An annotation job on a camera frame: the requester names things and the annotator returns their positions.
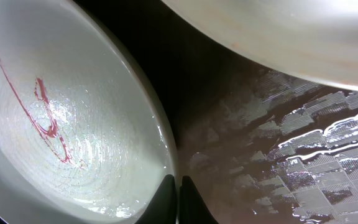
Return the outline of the white plate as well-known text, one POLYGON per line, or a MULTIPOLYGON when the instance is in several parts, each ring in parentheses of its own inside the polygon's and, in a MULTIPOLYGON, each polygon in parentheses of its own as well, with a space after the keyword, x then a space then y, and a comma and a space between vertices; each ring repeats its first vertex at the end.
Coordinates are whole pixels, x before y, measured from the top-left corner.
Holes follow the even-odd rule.
POLYGON ((165 0, 233 52, 305 80, 358 91, 358 0, 165 0))

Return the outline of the pale green front plate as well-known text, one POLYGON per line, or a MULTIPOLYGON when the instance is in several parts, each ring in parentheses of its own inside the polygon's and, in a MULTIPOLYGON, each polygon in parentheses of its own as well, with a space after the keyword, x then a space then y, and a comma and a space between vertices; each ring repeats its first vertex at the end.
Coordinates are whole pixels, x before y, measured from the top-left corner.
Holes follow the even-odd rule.
POLYGON ((73 1, 0 1, 0 218, 136 223, 176 149, 147 77, 73 1))

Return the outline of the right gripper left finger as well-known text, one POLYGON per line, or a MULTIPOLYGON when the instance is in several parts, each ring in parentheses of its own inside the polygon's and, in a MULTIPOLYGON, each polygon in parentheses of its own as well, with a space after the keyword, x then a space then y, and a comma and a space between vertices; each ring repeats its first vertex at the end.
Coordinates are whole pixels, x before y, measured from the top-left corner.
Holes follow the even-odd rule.
POLYGON ((177 188, 173 175, 166 175, 144 213, 135 224, 176 224, 177 188))

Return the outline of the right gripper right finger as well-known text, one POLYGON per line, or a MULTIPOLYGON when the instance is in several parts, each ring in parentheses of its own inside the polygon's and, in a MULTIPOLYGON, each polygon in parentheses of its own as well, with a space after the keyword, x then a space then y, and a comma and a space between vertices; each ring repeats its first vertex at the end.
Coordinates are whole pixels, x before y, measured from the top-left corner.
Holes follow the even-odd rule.
POLYGON ((218 224, 190 176, 183 176, 179 194, 179 224, 218 224))

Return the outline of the large brown serving tray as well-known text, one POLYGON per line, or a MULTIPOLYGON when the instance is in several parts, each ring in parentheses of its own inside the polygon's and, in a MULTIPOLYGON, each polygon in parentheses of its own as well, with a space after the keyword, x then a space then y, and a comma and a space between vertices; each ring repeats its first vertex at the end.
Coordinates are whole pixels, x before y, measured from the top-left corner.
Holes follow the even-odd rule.
POLYGON ((80 1, 144 70, 167 114, 195 223, 358 223, 358 91, 230 51, 161 1, 80 1))

